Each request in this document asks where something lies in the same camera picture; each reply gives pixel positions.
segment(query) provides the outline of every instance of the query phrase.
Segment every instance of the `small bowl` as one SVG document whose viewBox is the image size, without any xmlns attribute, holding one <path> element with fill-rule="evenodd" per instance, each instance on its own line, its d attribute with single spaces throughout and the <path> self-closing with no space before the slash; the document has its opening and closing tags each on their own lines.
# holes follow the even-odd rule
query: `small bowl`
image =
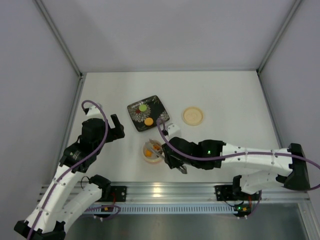
<svg viewBox="0 0 320 240">
<path fill-rule="evenodd" d="M 156 143 L 158 143 L 159 145 L 161 145 L 161 143 L 157 140 L 154 140 Z M 152 153 L 152 156 L 146 156 L 145 152 L 147 150 L 146 144 L 143 144 L 142 148 L 141 148 L 141 153 L 142 153 L 142 157 L 143 159 L 150 163 L 150 164 L 157 164 L 159 162 L 161 162 L 162 158 L 158 157 L 157 155 L 155 155 L 154 153 Z"/>
</svg>

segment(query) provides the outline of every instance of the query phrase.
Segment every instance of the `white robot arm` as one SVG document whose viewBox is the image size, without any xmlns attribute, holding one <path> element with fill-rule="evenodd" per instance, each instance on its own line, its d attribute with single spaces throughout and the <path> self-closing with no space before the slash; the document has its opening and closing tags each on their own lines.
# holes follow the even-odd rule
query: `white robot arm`
<svg viewBox="0 0 320 240">
<path fill-rule="evenodd" d="M 101 106 L 88 100 L 85 102 L 93 104 L 84 109 L 91 118 L 82 123 L 82 133 L 77 141 L 65 149 L 39 204 L 26 220 L 18 221 L 14 227 L 28 240 L 63 240 L 70 226 L 91 204 L 106 201 L 110 195 L 111 182 L 95 175 L 83 191 L 66 204 L 72 189 L 97 159 L 103 145 L 125 137 L 124 127 L 115 114 L 111 115 L 115 127 L 110 128 Z"/>
<path fill-rule="evenodd" d="M 164 161 L 171 169 L 176 168 L 183 174 L 187 174 L 185 165 L 205 170 L 259 170 L 233 178 L 234 196 L 254 195 L 260 190 L 277 187 L 297 191 L 310 189 L 306 162 L 297 159 L 297 156 L 304 157 L 300 144 L 292 143 L 288 148 L 268 150 L 235 146 L 218 140 L 204 140 L 195 144 L 180 138 L 180 128 L 176 124 L 168 125 L 160 130 L 160 134 L 166 142 L 162 145 Z"/>
</svg>

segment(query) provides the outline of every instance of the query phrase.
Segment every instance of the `black plate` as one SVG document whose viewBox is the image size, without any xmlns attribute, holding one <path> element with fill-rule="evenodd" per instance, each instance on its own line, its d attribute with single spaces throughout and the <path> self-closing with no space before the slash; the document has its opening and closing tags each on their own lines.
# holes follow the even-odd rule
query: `black plate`
<svg viewBox="0 0 320 240">
<path fill-rule="evenodd" d="M 142 104 L 147 106 L 146 111 L 139 110 L 139 106 Z M 128 109 L 130 118 L 138 132 L 143 132 L 157 126 L 157 119 L 160 117 L 165 122 L 169 121 L 170 119 L 167 110 L 157 95 L 136 101 L 128 105 L 126 108 Z M 153 119 L 153 124 L 151 126 L 145 125 L 146 118 Z"/>
</svg>

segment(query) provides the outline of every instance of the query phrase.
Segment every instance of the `white table surface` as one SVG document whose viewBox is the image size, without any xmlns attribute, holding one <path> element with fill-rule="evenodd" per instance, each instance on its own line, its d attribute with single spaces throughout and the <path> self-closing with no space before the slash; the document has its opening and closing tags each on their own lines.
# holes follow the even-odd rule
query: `white table surface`
<svg viewBox="0 0 320 240">
<path fill-rule="evenodd" d="M 111 72 L 88 73 L 76 112 L 69 145 L 81 134 L 87 118 L 84 100 L 101 103 L 107 116 L 117 114 L 125 137 L 104 145 L 87 174 L 102 175 L 112 182 L 231 182 L 250 173 L 246 169 L 203 170 L 187 166 L 188 174 L 169 169 L 164 161 L 150 164 L 141 147 L 149 138 L 163 143 L 157 128 L 138 132 L 127 105 L 157 95 L 170 121 L 180 126 L 182 137 L 198 143 L 222 140 L 237 146 L 276 149 L 277 139 L 255 71 Z M 186 125 L 182 112 L 189 106 L 203 110 L 199 126 Z"/>
</svg>

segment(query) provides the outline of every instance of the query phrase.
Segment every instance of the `purple cable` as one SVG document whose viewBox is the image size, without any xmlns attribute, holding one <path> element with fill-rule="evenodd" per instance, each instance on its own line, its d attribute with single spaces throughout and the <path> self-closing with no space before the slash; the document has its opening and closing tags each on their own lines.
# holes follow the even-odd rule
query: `purple cable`
<svg viewBox="0 0 320 240">
<path fill-rule="evenodd" d="M 104 209 L 104 208 L 116 208 L 118 210 L 118 211 L 116 211 L 115 214 L 108 216 L 105 220 L 111 220 L 111 219 L 115 218 L 121 212 L 121 207 L 119 207 L 117 205 L 103 205 L 103 206 L 92 207 L 92 208 L 88 208 L 87 210 L 85 210 L 85 212 L 91 212 L 93 210 Z"/>
<path fill-rule="evenodd" d="M 255 207 L 254 207 L 254 209 L 252 210 L 252 212 L 250 213 L 250 215 L 249 215 L 249 216 L 252 216 L 252 214 L 254 214 L 254 213 L 255 213 L 255 211 L 257 210 L 257 207 L 258 207 L 258 205 L 259 205 L 259 203 L 260 203 L 261 199 L 262 199 L 262 190 L 260 190 L 259 199 L 258 199 L 258 201 L 257 201 L 257 203 L 256 203 L 256 205 L 255 205 Z"/>
<path fill-rule="evenodd" d="M 158 118 L 157 121 L 156 121 L 156 126 L 159 130 L 159 133 L 163 139 L 163 141 L 173 150 L 175 151 L 177 154 L 185 157 L 185 158 L 188 158 L 188 159 L 191 159 L 191 160 L 196 160 L 196 161 L 217 161 L 217 160 L 223 160 L 223 159 L 226 159 L 226 158 L 233 158 L 233 157 L 237 157 L 237 156 L 244 156 L 246 154 L 248 155 L 267 155 L 267 156 L 272 156 L 272 155 L 275 155 L 276 157 L 277 156 L 282 156 L 282 157 L 289 157 L 289 158 L 295 158 L 295 159 L 299 159 L 299 160 L 302 160 L 302 161 L 305 161 L 313 166 L 315 166 L 316 168 L 318 168 L 320 170 L 320 165 L 317 164 L 316 162 L 310 160 L 310 159 L 307 159 L 305 157 L 302 157 L 302 156 L 298 156 L 298 155 L 294 155 L 294 154 L 290 154 L 290 153 L 280 153 L 280 152 L 277 152 L 277 153 L 273 153 L 273 152 L 263 152 L 263 151 L 250 151 L 250 152 L 239 152 L 239 153 L 234 153 L 234 154 L 229 154 L 229 155 L 224 155 L 224 156 L 214 156 L 214 157 L 196 157 L 196 156 L 191 156 L 191 155 L 188 155 L 188 154 L 185 154 L 183 153 L 182 151 L 176 149 L 165 137 L 164 133 L 162 132 L 161 130 L 161 127 L 160 127 L 160 122 L 162 122 L 162 125 L 163 125 L 163 129 L 165 130 L 166 129 L 166 125 L 165 125 L 165 121 L 162 119 L 162 118 Z M 303 191 L 312 191 L 312 190 L 316 190 L 320 188 L 320 183 L 314 187 L 311 187 L 309 189 L 306 189 L 306 190 L 303 190 Z"/>
<path fill-rule="evenodd" d="M 81 165 L 82 163 L 84 163 L 85 161 L 87 161 L 89 158 L 91 158 L 94 154 L 96 154 L 96 152 L 98 152 L 105 144 L 106 142 L 106 139 L 107 139 L 107 135 L 108 135 L 108 119 L 104 113 L 104 111 L 102 110 L 101 107 L 99 107 L 98 104 L 96 104 L 95 102 L 91 101 L 91 100 L 84 100 L 81 104 L 81 107 L 83 109 L 83 111 L 85 110 L 85 103 L 90 103 L 90 104 L 93 104 L 99 111 L 100 113 L 102 114 L 103 116 L 103 119 L 104 119 L 104 123 L 105 123 L 105 133 L 104 133 L 104 136 L 103 136 L 103 139 L 101 141 L 101 143 L 99 144 L 99 146 L 92 152 L 90 153 L 88 156 L 86 156 L 84 159 L 82 159 L 81 161 L 77 162 L 75 165 L 73 165 L 72 167 L 70 167 L 68 170 L 66 170 L 63 174 L 61 174 L 60 177 L 58 177 L 58 179 L 56 180 L 57 182 L 59 182 L 65 175 L 67 175 L 70 171 L 72 171 L 74 168 L 78 167 L 79 165 Z M 50 196 L 52 195 L 53 191 L 55 190 L 57 184 L 54 183 L 50 189 L 50 191 L 48 192 L 48 195 L 46 196 L 44 202 L 43 202 L 43 205 L 42 205 L 42 209 L 45 209 L 49 199 L 50 199 Z M 30 240 L 31 239 L 31 235 L 41 217 L 41 214 L 42 214 L 43 211 L 39 211 L 38 215 L 36 216 L 33 224 L 32 224 L 32 227 L 28 233 L 28 236 L 26 238 L 26 240 Z"/>
</svg>

